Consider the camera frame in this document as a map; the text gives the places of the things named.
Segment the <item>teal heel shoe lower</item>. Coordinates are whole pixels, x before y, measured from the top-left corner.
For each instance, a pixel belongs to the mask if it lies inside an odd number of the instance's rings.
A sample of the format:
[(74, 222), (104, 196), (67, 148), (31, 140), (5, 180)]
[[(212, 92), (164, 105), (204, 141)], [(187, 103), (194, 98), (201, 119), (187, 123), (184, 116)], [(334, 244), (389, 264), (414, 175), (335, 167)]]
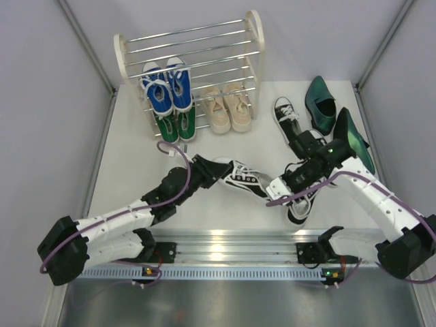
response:
[(368, 151), (369, 144), (360, 135), (350, 111), (346, 107), (342, 107), (337, 116), (337, 122), (333, 130), (333, 138), (338, 138), (346, 142), (363, 162), (366, 169), (371, 174), (375, 174), (375, 165)]

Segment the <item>blue sneaker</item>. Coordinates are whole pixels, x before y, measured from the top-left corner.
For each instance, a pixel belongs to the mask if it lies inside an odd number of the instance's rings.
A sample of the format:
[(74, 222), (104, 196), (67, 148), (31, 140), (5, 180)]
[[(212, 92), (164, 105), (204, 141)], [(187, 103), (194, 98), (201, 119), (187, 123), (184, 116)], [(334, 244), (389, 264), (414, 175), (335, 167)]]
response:
[(190, 68), (186, 67), (186, 62), (180, 57), (169, 58), (166, 67), (173, 105), (179, 112), (188, 112), (193, 104)]
[(148, 75), (140, 77), (140, 86), (144, 90), (144, 96), (149, 99), (153, 112), (157, 116), (169, 116), (173, 111), (172, 96), (164, 73), (157, 72), (160, 69), (154, 61), (146, 63), (142, 73)]

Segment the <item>teal heel shoe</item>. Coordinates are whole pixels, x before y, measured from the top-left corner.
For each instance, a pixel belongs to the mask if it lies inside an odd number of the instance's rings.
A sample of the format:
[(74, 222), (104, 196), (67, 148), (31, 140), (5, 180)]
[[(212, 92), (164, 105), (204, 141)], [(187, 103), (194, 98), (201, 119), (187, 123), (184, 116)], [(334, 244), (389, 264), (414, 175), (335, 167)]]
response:
[(311, 125), (323, 136), (331, 133), (337, 119), (335, 98), (325, 80), (316, 76), (305, 95), (305, 107), (311, 116)]
[(333, 130), (333, 138), (338, 138), (346, 142), (363, 162), (366, 169), (371, 174), (375, 174), (375, 165), (368, 151), (369, 144), (360, 135), (350, 111), (346, 107), (342, 107), (337, 116), (337, 122)]

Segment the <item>teal heel shoe upper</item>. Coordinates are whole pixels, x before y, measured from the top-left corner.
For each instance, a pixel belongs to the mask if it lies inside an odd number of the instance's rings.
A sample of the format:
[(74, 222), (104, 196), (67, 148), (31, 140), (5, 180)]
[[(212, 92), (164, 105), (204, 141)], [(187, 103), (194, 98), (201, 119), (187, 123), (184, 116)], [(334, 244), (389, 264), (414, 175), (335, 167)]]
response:
[(331, 133), (337, 119), (335, 98), (325, 80), (316, 76), (305, 95), (305, 107), (311, 116), (311, 125), (323, 136)]

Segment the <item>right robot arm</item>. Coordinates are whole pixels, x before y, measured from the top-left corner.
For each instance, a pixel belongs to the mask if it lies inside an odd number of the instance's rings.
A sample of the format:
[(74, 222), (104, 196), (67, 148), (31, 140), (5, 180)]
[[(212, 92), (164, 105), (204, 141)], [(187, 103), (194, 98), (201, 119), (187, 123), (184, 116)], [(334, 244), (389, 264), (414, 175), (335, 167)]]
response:
[(300, 263), (332, 263), (341, 256), (375, 262), (397, 279), (406, 280), (435, 255), (435, 216), (423, 217), (398, 199), (371, 174), (340, 139), (315, 138), (312, 131), (297, 135), (297, 155), (304, 163), (273, 179), (266, 188), (269, 206), (289, 205), (327, 185), (347, 193), (378, 225), (381, 232), (353, 232), (341, 226), (321, 234), (313, 249), (299, 255)]

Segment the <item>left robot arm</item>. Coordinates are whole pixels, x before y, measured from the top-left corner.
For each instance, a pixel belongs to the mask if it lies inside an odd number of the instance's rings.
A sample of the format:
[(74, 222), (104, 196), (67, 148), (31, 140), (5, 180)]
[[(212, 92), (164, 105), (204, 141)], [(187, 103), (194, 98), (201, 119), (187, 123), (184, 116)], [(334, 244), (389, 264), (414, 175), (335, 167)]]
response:
[(58, 219), (37, 247), (40, 272), (60, 286), (106, 262), (150, 262), (155, 241), (149, 228), (169, 219), (197, 190), (210, 188), (231, 171), (229, 163), (195, 155), (185, 167), (171, 169), (156, 188), (130, 205), (76, 221), (70, 216)]

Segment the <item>green sneaker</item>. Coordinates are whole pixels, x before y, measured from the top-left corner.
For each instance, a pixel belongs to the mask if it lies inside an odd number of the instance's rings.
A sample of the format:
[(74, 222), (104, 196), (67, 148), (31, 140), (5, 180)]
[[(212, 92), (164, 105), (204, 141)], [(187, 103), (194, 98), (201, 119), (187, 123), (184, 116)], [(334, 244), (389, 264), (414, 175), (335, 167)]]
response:
[(177, 128), (180, 139), (189, 142), (196, 135), (196, 105), (192, 104), (191, 108), (186, 111), (176, 111)]
[(174, 115), (161, 116), (153, 113), (153, 116), (160, 130), (162, 139), (169, 143), (176, 143), (179, 139), (179, 134)]

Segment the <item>aluminium mounting rail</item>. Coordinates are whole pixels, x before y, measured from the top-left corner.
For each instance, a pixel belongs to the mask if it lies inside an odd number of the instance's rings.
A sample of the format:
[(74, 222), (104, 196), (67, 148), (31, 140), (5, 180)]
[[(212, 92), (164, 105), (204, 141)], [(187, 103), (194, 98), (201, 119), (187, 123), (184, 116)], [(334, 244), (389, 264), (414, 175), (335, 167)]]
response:
[(97, 265), (163, 264), (165, 266), (316, 266), (328, 262), (315, 242), (324, 230), (266, 232), (255, 230), (154, 230), (145, 228), (98, 237), (71, 233), (59, 241), (48, 265), (79, 274)]

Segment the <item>white metal shoe rack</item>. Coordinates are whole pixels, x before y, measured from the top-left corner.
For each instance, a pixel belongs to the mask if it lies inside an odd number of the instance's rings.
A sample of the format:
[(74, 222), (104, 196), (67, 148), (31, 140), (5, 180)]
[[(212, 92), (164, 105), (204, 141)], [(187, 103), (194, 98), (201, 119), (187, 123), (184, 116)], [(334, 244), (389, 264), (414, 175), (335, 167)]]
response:
[(191, 74), (191, 94), (197, 109), (196, 128), (207, 127), (202, 103), (213, 99), (208, 88), (217, 87), (220, 96), (243, 95), (252, 119), (258, 117), (261, 83), (264, 77), (266, 42), (258, 11), (244, 18), (179, 31), (129, 39), (114, 36), (119, 71), (135, 107), (143, 112), (147, 133), (157, 139), (161, 133), (150, 100), (140, 85), (149, 75), (143, 67), (155, 62), (158, 74), (170, 71), (167, 62), (180, 58)]

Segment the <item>black white sneaker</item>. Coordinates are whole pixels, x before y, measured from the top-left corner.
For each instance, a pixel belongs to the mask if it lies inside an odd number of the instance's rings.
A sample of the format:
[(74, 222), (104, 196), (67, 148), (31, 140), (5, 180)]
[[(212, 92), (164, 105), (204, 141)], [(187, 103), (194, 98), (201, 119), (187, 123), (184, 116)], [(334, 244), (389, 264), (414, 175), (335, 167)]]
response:
[(243, 191), (263, 202), (270, 201), (266, 188), (270, 185), (272, 178), (268, 174), (250, 168), (235, 159), (216, 157), (213, 161), (230, 165), (230, 171), (219, 180), (222, 185), (229, 189)]
[(296, 227), (301, 228), (305, 224), (318, 193), (319, 190), (311, 191), (307, 195), (296, 200), (292, 200), (288, 204), (287, 218)]

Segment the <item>beige lace sneaker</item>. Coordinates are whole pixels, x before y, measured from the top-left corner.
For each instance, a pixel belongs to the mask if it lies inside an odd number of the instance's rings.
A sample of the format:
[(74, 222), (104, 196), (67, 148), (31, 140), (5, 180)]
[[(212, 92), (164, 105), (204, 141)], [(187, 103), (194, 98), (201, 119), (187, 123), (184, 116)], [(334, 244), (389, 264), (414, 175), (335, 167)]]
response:
[(206, 87), (202, 90), (202, 109), (208, 119), (212, 131), (225, 134), (231, 128), (229, 115), (225, 109), (221, 91), (218, 87)]
[(239, 133), (248, 132), (251, 129), (251, 113), (245, 91), (237, 82), (234, 82), (225, 85), (223, 93), (233, 130)]

